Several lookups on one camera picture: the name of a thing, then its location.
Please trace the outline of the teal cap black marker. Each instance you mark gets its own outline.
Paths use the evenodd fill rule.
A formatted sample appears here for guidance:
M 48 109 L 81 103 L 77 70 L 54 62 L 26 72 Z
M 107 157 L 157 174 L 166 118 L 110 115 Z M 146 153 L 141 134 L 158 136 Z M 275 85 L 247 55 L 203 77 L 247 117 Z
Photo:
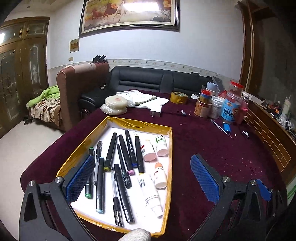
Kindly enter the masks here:
M 104 158 L 99 158 L 96 184 L 96 212 L 104 214 Z

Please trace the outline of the orange cap white bottle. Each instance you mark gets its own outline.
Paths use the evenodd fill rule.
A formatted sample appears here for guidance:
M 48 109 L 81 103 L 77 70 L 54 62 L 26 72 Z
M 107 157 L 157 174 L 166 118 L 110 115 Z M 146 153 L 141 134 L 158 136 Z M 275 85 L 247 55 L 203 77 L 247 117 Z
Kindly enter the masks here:
M 157 162 L 154 166 L 153 181 L 157 189 L 164 189 L 167 186 L 167 176 L 160 162 Z

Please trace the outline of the pink cap black marker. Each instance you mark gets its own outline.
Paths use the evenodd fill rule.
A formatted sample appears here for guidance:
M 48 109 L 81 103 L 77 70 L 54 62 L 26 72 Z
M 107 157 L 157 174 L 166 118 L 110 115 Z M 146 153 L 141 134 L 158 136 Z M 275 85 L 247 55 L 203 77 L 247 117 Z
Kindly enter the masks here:
M 122 154 L 123 154 L 123 157 L 124 157 L 124 160 L 125 160 L 125 164 L 126 164 L 128 174 L 129 175 L 134 175 L 134 170 L 133 170 L 133 167 L 132 167 L 132 161 L 131 161 L 130 156 L 128 154 L 128 150 L 127 150 L 125 141 L 123 139 L 123 136 L 119 135 L 118 137 L 119 137 L 120 147 L 121 147 Z

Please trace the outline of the white tube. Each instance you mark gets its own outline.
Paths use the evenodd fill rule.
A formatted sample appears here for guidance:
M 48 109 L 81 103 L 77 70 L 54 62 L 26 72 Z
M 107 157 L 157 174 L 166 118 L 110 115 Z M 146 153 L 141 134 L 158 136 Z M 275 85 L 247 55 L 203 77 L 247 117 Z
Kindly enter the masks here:
M 162 217 L 164 213 L 159 194 L 150 175 L 147 173 L 139 174 L 138 183 L 145 204 L 151 209 L 155 217 Z

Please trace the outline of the green cap black marker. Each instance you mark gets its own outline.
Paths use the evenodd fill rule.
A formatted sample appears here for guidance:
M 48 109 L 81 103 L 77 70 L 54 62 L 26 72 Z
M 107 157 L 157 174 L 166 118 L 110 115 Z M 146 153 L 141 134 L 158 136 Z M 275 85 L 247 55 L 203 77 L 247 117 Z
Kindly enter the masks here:
M 94 153 L 95 153 L 94 149 L 90 148 L 88 154 L 91 155 L 92 157 L 94 157 Z M 92 199 L 93 198 L 93 172 L 90 175 L 90 177 L 89 177 L 89 179 L 88 179 L 88 181 L 86 182 L 86 185 L 85 185 L 85 197 L 87 199 Z

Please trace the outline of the yellow cap black marker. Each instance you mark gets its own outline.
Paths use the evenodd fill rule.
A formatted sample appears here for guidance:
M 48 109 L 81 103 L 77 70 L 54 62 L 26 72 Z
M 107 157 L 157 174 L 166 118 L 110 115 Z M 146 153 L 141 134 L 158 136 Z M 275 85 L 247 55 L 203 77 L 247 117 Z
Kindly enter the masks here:
M 117 133 L 113 133 L 110 141 L 110 145 L 108 148 L 108 152 L 106 155 L 105 163 L 104 163 L 104 170 L 107 172 L 110 172 L 111 170 L 112 158 L 113 158 L 113 153 L 114 153 L 116 143 L 117 143 Z

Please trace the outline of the blue cap black marker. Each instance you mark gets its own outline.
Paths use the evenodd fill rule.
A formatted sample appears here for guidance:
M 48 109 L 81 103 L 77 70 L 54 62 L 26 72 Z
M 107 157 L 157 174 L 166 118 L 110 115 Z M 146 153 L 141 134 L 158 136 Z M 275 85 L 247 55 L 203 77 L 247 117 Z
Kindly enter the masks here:
M 132 162 L 132 167 L 137 168 L 137 159 L 133 148 L 132 139 L 130 137 L 130 132 L 128 130 L 125 131 L 125 137 L 128 146 L 128 153 Z

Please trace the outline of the burgundy table cloth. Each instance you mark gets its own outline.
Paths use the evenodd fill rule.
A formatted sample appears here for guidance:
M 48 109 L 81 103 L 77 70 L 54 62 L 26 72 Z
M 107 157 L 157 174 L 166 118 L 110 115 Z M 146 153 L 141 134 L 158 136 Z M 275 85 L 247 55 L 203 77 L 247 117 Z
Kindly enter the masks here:
M 251 132 L 252 129 L 248 125 L 232 127 L 232 133 L 237 134 L 233 140 L 210 120 L 195 116 L 195 105 L 196 101 L 192 99 L 185 105 L 168 102 L 163 106 L 159 118 L 151 117 L 149 110 L 142 108 L 131 108 L 119 116 L 170 126 L 173 130 L 170 212 L 166 232 L 152 240 L 188 240 L 213 207 L 191 171 L 190 159 L 194 154 L 201 154 L 221 176 L 229 176 L 235 182 L 247 183 L 251 179 L 260 179 L 267 188 L 280 190 L 287 203 L 286 186 L 276 162 L 260 138 Z M 53 181 L 73 151 L 106 116 L 97 109 L 41 153 L 22 173 L 22 190 L 25 192 L 31 180 L 38 184 Z M 248 132 L 249 139 L 242 131 Z

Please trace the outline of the clear gel pen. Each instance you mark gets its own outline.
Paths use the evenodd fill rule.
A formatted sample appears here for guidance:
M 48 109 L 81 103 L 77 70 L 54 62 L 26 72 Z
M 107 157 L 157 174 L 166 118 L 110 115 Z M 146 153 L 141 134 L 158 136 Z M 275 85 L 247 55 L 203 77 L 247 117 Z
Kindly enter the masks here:
M 120 208 L 120 202 L 117 195 L 115 171 L 113 167 L 111 167 L 111 181 L 112 181 L 112 188 L 113 188 L 113 214 L 114 214 L 115 224 L 117 226 L 123 227 L 123 219 L 122 219 L 122 213 Z

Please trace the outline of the brick pattern wooden cabinet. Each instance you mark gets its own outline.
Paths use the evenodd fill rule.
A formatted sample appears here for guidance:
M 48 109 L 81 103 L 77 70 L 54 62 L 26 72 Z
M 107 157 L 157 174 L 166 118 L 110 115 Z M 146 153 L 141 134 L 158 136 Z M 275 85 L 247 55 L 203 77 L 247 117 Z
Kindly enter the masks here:
M 273 156 L 286 185 L 295 178 L 295 140 L 261 106 L 249 102 L 246 123 Z

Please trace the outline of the silver pen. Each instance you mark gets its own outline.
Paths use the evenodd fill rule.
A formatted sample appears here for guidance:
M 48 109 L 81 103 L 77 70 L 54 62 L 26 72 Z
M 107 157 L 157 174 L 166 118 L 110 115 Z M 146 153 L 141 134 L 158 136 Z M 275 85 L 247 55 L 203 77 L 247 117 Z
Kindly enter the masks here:
M 231 137 L 221 126 L 219 126 L 217 123 L 215 123 L 215 121 L 213 121 L 212 119 L 210 119 L 210 122 L 212 124 L 214 124 L 219 130 L 221 130 L 222 132 L 224 132 L 228 137 Z

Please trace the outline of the blue small box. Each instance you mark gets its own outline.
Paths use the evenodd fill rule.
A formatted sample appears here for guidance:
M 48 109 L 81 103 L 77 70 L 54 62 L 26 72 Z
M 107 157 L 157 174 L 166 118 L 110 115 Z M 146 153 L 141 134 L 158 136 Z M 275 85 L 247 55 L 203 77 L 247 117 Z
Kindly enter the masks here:
M 231 133 L 231 128 L 230 125 L 228 123 L 223 123 L 223 127 L 224 127 L 224 131 L 227 133 Z

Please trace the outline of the yellow gift box tray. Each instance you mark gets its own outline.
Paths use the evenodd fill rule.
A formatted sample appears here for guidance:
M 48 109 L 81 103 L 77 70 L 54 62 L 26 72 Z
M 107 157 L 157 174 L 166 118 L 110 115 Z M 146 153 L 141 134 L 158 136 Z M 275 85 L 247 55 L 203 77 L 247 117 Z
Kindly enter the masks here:
M 92 198 L 86 181 L 69 196 L 85 221 L 114 232 L 136 228 L 151 236 L 165 233 L 171 204 L 173 132 L 168 126 L 106 117 L 74 150 L 58 171 L 65 177 L 91 161 Z

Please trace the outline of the pink water bottle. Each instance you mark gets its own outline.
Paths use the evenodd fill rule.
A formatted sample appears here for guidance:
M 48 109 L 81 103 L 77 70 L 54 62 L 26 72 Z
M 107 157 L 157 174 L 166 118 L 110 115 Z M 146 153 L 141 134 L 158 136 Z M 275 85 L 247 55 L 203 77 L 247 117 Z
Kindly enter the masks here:
M 248 112 L 248 105 L 249 105 L 249 95 L 247 93 L 243 93 L 242 95 L 242 102 L 240 109 L 238 111 L 237 117 L 236 117 L 236 123 L 240 125 L 242 121 L 244 120 L 247 112 Z

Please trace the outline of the green label white bottle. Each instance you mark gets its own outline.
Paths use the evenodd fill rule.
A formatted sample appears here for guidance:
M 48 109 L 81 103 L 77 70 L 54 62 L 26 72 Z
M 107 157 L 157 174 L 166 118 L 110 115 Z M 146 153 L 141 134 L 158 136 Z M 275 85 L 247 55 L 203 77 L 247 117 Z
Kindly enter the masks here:
M 156 136 L 155 139 L 157 155 L 160 157 L 166 156 L 168 154 L 168 146 L 165 137 L 163 135 L 159 135 Z

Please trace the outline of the pink cap white bottle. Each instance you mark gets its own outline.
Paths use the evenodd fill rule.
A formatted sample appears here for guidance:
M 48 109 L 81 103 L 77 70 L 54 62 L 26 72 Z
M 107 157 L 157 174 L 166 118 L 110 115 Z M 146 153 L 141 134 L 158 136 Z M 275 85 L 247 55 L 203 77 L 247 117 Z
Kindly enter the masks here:
M 149 140 L 145 140 L 141 144 L 141 152 L 143 160 L 146 162 L 151 162 L 156 159 L 156 153 L 152 143 Z

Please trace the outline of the brown round tin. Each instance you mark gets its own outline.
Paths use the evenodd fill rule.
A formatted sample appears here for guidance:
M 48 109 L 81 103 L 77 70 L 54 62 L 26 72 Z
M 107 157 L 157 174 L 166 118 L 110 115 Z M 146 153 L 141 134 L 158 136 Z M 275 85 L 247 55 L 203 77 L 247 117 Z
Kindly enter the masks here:
M 196 116 L 199 116 L 201 118 L 206 118 L 210 112 L 210 108 L 212 106 L 211 103 L 211 92 L 209 90 L 202 90 L 199 95 L 196 102 L 194 114 Z

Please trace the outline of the white lid jar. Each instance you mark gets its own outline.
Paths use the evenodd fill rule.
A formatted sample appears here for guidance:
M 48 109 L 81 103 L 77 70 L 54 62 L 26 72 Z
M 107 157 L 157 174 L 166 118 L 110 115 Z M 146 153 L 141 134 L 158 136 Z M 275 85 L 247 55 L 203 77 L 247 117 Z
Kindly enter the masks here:
M 212 96 L 211 98 L 211 109 L 209 117 L 212 119 L 218 119 L 221 115 L 222 106 L 224 104 L 224 98 L 218 96 Z

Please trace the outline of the red lid clear jar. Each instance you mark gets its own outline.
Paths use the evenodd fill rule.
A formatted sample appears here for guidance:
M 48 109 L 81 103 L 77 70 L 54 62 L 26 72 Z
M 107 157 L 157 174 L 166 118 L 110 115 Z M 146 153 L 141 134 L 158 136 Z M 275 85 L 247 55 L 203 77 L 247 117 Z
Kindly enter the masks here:
M 244 86 L 243 85 L 241 85 L 241 84 L 239 84 L 239 83 L 237 83 L 237 82 L 235 82 L 233 80 L 230 81 L 229 90 L 228 91 L 231 94 L 234 94 L 234 95 L 237 95 L 237 96 L 241 97 L 242 94 L 243 94 L 243 90 L 244 90 Z

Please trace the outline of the green blanket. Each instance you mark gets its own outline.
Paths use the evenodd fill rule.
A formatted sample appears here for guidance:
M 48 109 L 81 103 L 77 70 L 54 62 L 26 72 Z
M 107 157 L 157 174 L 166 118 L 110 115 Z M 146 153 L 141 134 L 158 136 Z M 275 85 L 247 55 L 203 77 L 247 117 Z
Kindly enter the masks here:
M 54 86 L 48 87 L 47 89 L 43 90 L 42 93 L 38 97 L 31 99 L 26 104 L 26 108 L 27 109 L 32 108 L 34 105 L 41 102 L 42 100 L 49 99 L 49 98 L 53 98 L 53 99 L 60 98 L 60 90 L 59 90 L 58 85 L 54 85 Z

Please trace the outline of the yellow tape roll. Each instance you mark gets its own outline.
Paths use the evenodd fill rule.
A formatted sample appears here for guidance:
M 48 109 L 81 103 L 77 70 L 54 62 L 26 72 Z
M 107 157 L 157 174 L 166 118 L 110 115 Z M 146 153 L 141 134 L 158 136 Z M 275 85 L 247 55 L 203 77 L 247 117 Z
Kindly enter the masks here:
M 174 104 L 186 104 L 188 96 L 185 93 L 173 91 L 171 92 L 170 102 Z

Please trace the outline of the white round cakes bag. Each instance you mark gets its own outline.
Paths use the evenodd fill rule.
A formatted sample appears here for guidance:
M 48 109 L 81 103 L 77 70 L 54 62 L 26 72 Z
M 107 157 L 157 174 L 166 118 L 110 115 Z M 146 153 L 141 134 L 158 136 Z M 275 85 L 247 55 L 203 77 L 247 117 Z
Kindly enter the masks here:
M 112 95 L 105 99 L 100 107 L 101 111 L 108 115 L 121 115 L 127 112 L 128 101 L 118 95 Z

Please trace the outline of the white papers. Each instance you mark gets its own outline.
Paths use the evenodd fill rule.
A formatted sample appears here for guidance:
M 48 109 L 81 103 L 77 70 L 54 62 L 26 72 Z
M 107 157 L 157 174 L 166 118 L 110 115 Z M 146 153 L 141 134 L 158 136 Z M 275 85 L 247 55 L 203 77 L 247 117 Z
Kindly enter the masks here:
M 123 97 L 128 101 L 129 108 L 146 108 L 163 106 L 170 100 L 167 98 L 157 97 L 154 94 L 142 93 L 139 90 L 129 90 L 117 92 L 116 95 Z

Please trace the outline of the black leather sofa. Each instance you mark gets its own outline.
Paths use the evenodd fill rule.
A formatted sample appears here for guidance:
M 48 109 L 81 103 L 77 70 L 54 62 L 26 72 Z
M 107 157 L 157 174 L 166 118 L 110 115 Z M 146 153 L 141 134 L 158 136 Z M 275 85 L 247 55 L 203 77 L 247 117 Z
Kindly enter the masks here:
M 104 104 L 106 97 L 116 92 L 128 90 L 144 90 L 170 94 L 173 91 L 191 96 L 201 92 L 202 86 L 213 82 L 210 76 L 199 73 L 183 73 L 154 68 L 116 66 L 109 73 L 104 88 L 96 87 L 83 93 L 78 100 L 81 118 L 86 118 Z

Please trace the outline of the wooden wardrobe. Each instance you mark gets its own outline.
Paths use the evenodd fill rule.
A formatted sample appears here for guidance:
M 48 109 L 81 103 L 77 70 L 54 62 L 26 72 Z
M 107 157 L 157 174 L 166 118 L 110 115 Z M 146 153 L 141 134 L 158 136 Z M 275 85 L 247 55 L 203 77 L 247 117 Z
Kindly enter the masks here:
M 48 16 L 1 25 L 1 136 L 28 115 L 30 99 L 48 88 L 46 46 Z

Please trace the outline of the framed horse painting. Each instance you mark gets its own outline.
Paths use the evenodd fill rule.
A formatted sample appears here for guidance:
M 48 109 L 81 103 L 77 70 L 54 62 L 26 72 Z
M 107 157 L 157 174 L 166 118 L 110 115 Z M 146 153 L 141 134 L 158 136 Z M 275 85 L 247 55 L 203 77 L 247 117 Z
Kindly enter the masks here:
M 131 30 L 180 30 L 180 1 L 84 1 L 79 37 Z

